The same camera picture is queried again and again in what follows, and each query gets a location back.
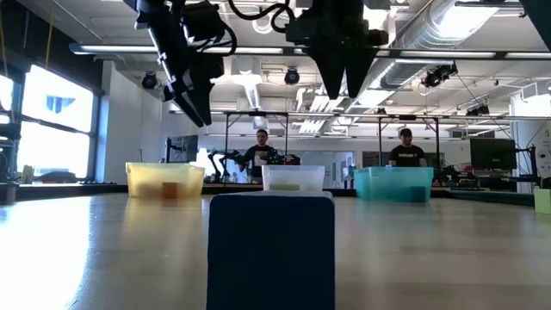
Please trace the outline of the person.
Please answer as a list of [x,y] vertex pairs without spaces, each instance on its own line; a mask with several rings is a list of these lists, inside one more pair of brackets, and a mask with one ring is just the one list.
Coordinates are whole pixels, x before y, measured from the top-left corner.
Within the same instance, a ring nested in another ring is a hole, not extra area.
[[257,130],[257,143],[250,147],[244,155],[242,170],[248,170],[253,183],[262,182],[262,166],[268,163],[269,155],[276,149],[268,144],[268,132],[264,129]]
[[412,143],[412,131],[404,128],[399,132],[401,143],[390,151],[388,163],[396,167],[426,167],[422,148]]

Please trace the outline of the green cube block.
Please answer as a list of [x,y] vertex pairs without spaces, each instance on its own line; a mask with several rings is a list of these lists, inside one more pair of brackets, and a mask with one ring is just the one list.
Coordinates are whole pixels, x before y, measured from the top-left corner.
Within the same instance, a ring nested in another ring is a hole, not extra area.
[[536,189],[534,199],[538,214],[551,214],[551,189]]

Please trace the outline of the black metal station frame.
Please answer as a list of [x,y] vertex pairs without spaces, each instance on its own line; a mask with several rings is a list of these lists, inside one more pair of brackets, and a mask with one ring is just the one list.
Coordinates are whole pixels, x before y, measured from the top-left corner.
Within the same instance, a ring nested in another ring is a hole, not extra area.
[[405,123],[422,121],[425,125],[428,125],[432,131],[435,133],[435,142],[436,142],[436,167],[435,171],[438,173],[441,170],[441,153],[440,153],[440,118],[437,115],[381,115],[376,114],[375,118],[377,119],[378,124],[378,138],[379,138],[379,154],[380,154],[380,164],[382,164],[382,120],[397,119],[399,121],[404,121]]
[[284,124],[284,129],[287,129],[288,126],[288,113],[284,112],[265,112],[265,111],[249,111],[249,112],[226,112],[226,131],[225,131],[225,150],[228,151],[228,137],[229,137],[229,129],[231,127],[231,124],[229,123],[229,118],[231,115],[237,115],[238,117],[242,115],[248,115],[253,118],[260,118],[261,120],[266,119],[268,116],[284,116],[286,118],[286,123]]

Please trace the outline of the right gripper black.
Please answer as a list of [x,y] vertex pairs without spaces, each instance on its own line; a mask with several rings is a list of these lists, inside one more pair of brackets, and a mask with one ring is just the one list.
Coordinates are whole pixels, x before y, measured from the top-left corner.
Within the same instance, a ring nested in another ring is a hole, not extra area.
[[[308,46],[307,55],[316,63],[330,99],[337,99],[344,75],[344,62],[338,53],[314,45],[335,44],[353,47],[379,47],[388,43],[385,30],[371,28],[364,18],[365,0],[312,0],[309,9],[286,26],[286,41]],[[377,51],[352,49],[345,71],[349,97],[357,97]]]

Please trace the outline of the bright window pane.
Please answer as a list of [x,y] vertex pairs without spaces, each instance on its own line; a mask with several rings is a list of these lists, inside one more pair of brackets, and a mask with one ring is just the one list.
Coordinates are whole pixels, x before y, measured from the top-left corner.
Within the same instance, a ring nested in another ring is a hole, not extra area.
[[0,75],[0,124],[9,123],[13,101],[14,82]]
[[95,96],[40,66],[25,75],[18,169],[40,176],[54,171],[88,176]]

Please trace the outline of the black equipment stand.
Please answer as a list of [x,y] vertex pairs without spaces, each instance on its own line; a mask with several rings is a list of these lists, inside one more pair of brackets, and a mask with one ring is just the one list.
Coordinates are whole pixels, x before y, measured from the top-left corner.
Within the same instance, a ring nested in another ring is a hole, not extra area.
[[15,180],[15,154],[20,139],[20,124],[0,124],[0,183],[10,183]]

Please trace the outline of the yellow plastic bin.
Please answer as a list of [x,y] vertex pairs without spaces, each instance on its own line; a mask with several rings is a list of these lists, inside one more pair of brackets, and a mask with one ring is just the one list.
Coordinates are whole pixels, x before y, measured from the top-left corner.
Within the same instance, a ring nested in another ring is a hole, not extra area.
[[205,169],[185,163],[127,163],[128,194],[131,198],[163,199],[163,183],[179,183],[177,199],[201,195]]

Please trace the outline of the long ceiling light bar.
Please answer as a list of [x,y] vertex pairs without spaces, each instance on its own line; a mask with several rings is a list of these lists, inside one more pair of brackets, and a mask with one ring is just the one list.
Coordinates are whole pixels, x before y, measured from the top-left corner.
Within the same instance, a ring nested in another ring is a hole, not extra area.
[[[69,49],[78,55],[99,54],[154,54],[154,46],[81,45],[71,43]],[[235,55],[296,56],[306,57],[304,48],[282,47],[237,47]],[[454,60],[497,60],[497,61],[544,61],[551,60],[551,52],[535,51],[470,51],[470,50],[417,50],[376,49],[376,58],[381,59],[454,59]]]

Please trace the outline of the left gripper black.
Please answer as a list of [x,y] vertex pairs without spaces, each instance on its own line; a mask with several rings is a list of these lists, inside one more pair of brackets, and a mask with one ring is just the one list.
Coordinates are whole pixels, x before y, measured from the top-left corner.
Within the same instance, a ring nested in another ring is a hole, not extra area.
[[167,77],[166,88],[181,110],[198,127],[212,124],[210,92],[213,84],[195,84],[189,89],[185,74],[190,54],[181,17],[151,16],[148,31],[158,50],[158,62]]

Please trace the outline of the clear plastic bin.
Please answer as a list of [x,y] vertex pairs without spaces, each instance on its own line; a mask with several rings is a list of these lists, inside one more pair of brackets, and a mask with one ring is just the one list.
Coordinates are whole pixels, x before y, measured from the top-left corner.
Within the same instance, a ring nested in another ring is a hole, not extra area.
[[319,165],[264,165],[263,189],[271,184],[299,184],[298,191],[322,191],[325,167]]

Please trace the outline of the teal plastic bin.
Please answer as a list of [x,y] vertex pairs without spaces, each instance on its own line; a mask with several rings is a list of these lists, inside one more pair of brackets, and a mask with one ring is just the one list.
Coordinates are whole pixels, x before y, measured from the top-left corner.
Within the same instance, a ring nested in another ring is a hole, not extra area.
[[410,202],[410,187],[432,187],[431,167],[368,167],[354,171],[356,194],[369,202]]

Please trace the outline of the black aluminium table frame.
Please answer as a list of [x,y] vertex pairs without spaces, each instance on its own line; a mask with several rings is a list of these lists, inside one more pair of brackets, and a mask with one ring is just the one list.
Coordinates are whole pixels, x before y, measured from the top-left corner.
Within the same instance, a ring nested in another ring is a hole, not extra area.
[[[118,184],[35,184],[19,185],[0,183],[0,205],[18,201],[31,201],[50,198],[64,198],[88,195],[126,194],[128,187]],[[447,198],[466,201],[502,203],[518,206],[534,207],[535,198],[532,194],[520,194],[498,191],[454,190],[433,188],[431,198]]]

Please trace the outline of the black computer monitor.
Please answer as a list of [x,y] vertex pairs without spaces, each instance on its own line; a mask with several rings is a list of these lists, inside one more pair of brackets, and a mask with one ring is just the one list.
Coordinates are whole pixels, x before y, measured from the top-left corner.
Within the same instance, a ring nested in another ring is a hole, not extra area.
[[516,145],[512,139],[469,140],[471,166],[476,170],[515,170]]
[[165,141],[166,163],[191,163],[196,161],[198,136],[168,137]]

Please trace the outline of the blue rectangular block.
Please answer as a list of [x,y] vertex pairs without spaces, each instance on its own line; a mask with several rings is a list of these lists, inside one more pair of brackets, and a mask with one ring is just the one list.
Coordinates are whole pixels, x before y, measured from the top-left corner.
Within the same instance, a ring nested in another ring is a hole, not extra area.
[[335,202],[326,191],[217,195],[207,310],[335,310]]

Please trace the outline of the silver ventilation duct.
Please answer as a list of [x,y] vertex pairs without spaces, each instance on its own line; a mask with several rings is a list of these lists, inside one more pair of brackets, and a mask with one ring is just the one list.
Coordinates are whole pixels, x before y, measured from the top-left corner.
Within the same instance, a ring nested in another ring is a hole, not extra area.
[[453,49],[479,29],[498,8],[456,6],[457,1],[433,0],[391,45],[397,49]]

